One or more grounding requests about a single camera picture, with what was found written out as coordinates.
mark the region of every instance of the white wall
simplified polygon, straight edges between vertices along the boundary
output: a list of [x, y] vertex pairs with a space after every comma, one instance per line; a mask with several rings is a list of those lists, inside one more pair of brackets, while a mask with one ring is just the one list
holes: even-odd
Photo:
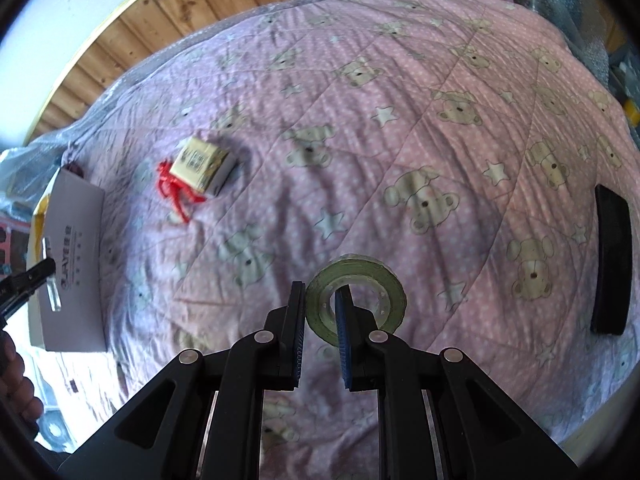
[[0, 150], [20, 146], [62, 71], [126, 0], [30, 0], [0, 44]]

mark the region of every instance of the human hand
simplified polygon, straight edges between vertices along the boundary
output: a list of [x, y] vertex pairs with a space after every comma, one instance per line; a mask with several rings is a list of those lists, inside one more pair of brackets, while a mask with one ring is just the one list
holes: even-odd
[[33, 383], [24, 376], [24, 360], [6, 332], [0, 332], [0, 352], [4, 352], [9, 361], [0, 376], [0, 396], [8, 398], [9, 405], [24, 420], [35, 422], [42, 416], [44, 405], [34, 396]]

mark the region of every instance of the silver screw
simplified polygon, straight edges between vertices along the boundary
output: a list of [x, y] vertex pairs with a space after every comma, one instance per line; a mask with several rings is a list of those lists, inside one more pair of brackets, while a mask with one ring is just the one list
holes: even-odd
[[389, 339], [389, 336], [382, 330], [374, 330], [373, 332], [369, 333], [369, 339], [371, 339], [373, 343], [383, 343], [387, 339]]
[[255, 333], [254, 339], [257, 343], [268, 343], [273, 341], [273, 334], [268, 330], [260, 330]]
[[463, 357], [464, 354], [457, 348], [447, 348], [444, 351], [444, 358], [450, 363], [459, 363]]
[[195, 350], [183, 350], [180, 352], [180, 361], [183, 365], [190, 365], [198, 360], [198, 353]]

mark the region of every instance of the black rectangular object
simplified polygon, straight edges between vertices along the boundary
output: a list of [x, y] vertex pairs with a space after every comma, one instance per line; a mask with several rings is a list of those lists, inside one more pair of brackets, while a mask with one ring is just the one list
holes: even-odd
[[631, 300], [633, 248], [626, 200], [607, 187], [595, 189], [598, 208], [598, 284], [591, 331], [622, 335]]

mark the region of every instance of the yellow trim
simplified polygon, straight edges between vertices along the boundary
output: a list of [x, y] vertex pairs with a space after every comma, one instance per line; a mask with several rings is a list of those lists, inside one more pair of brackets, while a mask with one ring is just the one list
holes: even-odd
[[117, 6], [115, 10], [109, 16], [107, 16], [107, 18], [98, 27], [96, 27], [96, 29], [94, 29], [94, 31], [89, 35], [89, 37], [84, 41], [84, 43], [76, 51], [76, 53], [71, 58], [71, 60], [69, 60], [69, 62], [65, 65], [65, 67], [62, 69], [62, 72], [60, 73], [56, 81], [53, 83], [51, 92], [49, 92], [49, 95], [45, 99], [44, 104], [42, 105], [42, 108], [40, 108], [40, 111], [37, 113], [36, 117], [31, 123], [31, 126], [27, 131], [27, 135], [24, 137], [25, 146], [29, 142], [31, 142], [31, 137], [33, 137], [36, 126], [40, 121], [40, 119], [42, 118], [44, 110], [47, 108], [47, 106], [49, 106], [49, 103], [53, 98], [53, 94], [56, 93], [56, 91], [58, 90], [62, 82], [65, 80], [65, 77], [69, 74], [69, 72], [71, 72], [71, 69], [76, 65], [78, 60], [82, 57], [82, 54], [84, 54], [87, 51], [87, 49], [90, 46], [92, 46], [92, 44], [94, 44], [94, 41], [98, 39], [98, 37], [104, 32], [104, 30], [107, 27], [109, 27], [109, 25], [111, 25], [111, 23], [113, 23], [118, 16], [120, 16], [125, 10], [127, 10], [129, 6], [135, 3], [135, 1], [137, 0], [124, 0], [119, 6]]

